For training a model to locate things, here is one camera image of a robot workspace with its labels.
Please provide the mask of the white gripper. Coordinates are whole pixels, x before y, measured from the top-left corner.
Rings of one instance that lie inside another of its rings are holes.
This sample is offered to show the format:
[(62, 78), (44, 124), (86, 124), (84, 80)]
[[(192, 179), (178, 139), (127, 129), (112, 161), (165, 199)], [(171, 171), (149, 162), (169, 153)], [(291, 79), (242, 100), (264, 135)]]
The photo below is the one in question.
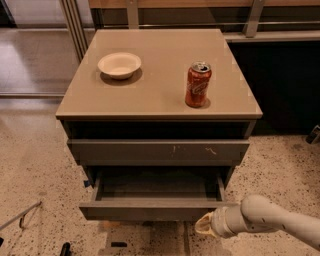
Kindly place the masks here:
[(198, 234), (217, 234), (222, 238), (230, 238), (245, 232), (247, 225), (240, 211), (240, 206), (217, 208), (213, 213), (206, 213), (195, 224), (195, 231)]

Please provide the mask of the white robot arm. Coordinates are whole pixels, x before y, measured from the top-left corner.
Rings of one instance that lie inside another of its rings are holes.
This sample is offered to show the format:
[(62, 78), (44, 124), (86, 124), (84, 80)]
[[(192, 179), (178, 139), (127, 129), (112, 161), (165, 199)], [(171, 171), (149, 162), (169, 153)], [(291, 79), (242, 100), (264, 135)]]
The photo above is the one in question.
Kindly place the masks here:
[(320, 219), (288, 211), (261, 195), (249, 195), (238, 205), (219, 207), (195, 224), (197, 233), (214, 238), (278, 230), (320, 250)]

